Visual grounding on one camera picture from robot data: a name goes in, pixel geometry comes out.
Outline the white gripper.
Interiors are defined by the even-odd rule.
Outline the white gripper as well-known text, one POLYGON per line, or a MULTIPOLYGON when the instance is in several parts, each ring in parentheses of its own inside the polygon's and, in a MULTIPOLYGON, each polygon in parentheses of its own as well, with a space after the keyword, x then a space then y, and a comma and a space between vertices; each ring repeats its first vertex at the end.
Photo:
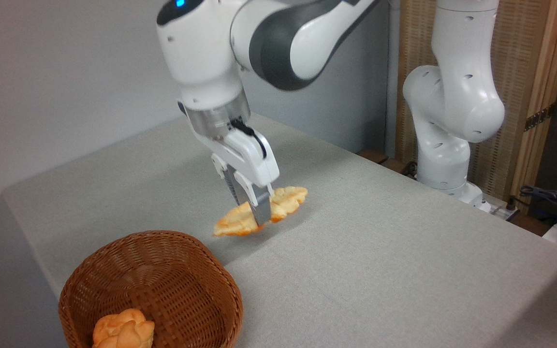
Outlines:
POLYGON ((261 133, 249 136, 238 129, 230 130, 218 140, 200 134, 196 138, 212 151, 215 170, 225 181, 236 205, 249 203, 259 227, 269 222, 271 193, 267 186, 276 181, 280 171, 267 139, 261 133))

